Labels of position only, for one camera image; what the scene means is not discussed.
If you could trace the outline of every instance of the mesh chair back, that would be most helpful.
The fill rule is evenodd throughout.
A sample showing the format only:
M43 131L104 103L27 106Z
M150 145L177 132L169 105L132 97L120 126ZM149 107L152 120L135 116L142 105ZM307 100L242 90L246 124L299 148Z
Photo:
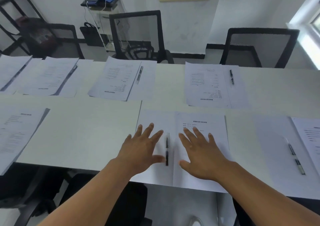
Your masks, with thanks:
M288 29L230 29L220 64L284 68L298 34Z
M160 11L112 14L110 26L118 59L158 61L166 55Z
M49 24L37 21L21 28L21 35L35 58L84 59L73 25Z

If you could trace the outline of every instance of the forearm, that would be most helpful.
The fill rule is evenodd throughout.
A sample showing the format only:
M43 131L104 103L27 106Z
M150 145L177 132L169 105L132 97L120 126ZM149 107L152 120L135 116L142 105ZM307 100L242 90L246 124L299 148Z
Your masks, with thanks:
M218 181L257 226L320 225L320 216L230 162Z
M39 226L103 226L131 175L117 159L111 160L74 196L59 206Z

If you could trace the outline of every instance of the person's left hand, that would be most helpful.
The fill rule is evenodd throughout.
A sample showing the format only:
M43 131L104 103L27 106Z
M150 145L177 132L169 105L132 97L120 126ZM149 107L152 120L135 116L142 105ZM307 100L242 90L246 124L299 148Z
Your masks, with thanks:
M154 163L165 163L165 157L161 155L152 155L155 145L163 134L158 131L149 138L154 124L151 123L142 133L142 125L138 126L137 132L133 137L129 134L117 156L122 164L128 166L132 176L146 171Z

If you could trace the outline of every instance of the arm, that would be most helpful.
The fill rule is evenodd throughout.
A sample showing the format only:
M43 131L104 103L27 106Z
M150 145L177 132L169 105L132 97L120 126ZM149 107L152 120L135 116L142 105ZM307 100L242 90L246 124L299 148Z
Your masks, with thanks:
M315 226L320 216L277 192L257 179L240 165L227 160L209 133L209 142L193 128L179 138L186 148L190 163L181 160L180 166L200 179L214 180L242 206L257 226Z
M163 156L152 155L163 134L158 131L149 138L153 126L151 123L142 134L142 125L139 125L134 137L126 138L118 156L39 226L104 226L131 177L166 160Z

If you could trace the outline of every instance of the hand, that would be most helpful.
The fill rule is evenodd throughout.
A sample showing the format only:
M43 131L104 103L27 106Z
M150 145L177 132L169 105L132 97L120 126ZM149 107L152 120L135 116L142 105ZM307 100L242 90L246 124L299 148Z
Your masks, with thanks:
M154 124L151 123L142 133L142 125L138 126L136 134L133 138L129 134L117 156L117 160L124 163L131 170L131 176L146 171L154 163L165 163L165 157L161 155L152 155L155 145L163 134L158 131L149 138Z
M193 131L196 136L187 128L184 128L183 131L189 140L182 133L179 133L179 138L186 148L190 163L180 160L181 168L199 179L218 181L230 161L217 147L213 135L209 133L209 142L207 142L202 133L195 127Z

